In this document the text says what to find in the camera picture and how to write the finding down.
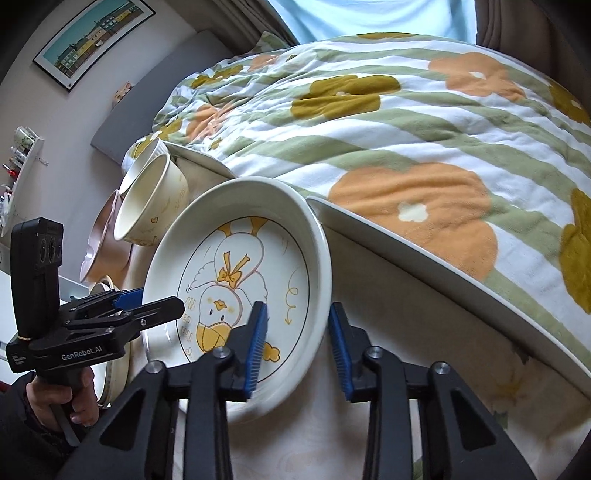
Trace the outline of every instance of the gray headboard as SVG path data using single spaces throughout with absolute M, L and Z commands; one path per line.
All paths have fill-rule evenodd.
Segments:
M 152 131 L 154 117 L 184 78 L 232 56 L 232 52 L 210 31 L 189 38 L 123 97 L 90 144 L 121 165 L 128 148 Z

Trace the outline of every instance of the painting of buildings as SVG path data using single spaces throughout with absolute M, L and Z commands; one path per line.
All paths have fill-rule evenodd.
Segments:
M 140 0 L 96 0 L 50 40 L 35 63 L 70 90 L 103 53 L 153 14 Z

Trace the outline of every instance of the camera lens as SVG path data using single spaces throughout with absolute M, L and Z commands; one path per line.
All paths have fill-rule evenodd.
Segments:
M 56 237 L 52 236 L 49 242 L 49 261 L 53 262 L 56 259 Z
M 41 240 L 41 248 L 39 249 L 39 257 L 41 258 L 41 262 L 44 262 L 47 258 L 47 243 L 45 239 Z

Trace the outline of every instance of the shelf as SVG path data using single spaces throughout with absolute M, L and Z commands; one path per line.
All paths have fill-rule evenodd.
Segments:
M 10 201 L 8 202 L 8 211 L 2 215 L 3 227 L 0 227 L 0 236 L 5 236 L 6 234 L 12 231 L 12 227 L 14 226 L 14 217 L 15 215 L 17 215 L 18 201 L 24 195 L 26 189 L 26 186 L 24 184 L 27 181 L 29 172 L 35 164 L 35 160 L 41 160 L 41 158 L 39 157 L 39 153 L 41 152 L 44 143 L 45 140 L 42 138 L 37 138 L 35 140 L 35 143 L 33 143 L 33 146 L 31 147 L 31 150 L 27 155 L 27 159 L 24 161 L 24 164 L 22 165 L 21 171 L 18 173 L 18 178 L 12 186 L 12 196 L 10 198 Z

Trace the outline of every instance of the pink bowl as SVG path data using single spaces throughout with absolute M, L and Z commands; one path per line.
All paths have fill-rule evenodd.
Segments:
M 118 242 L 113 236 L 121 203 L 119 190 L 115 190 L 96 217 L 88 237 L 86 256 L 80 267 L 80 281 L 97 282 L 105 275 L 123 270 L 127 265 L 131 244 Z

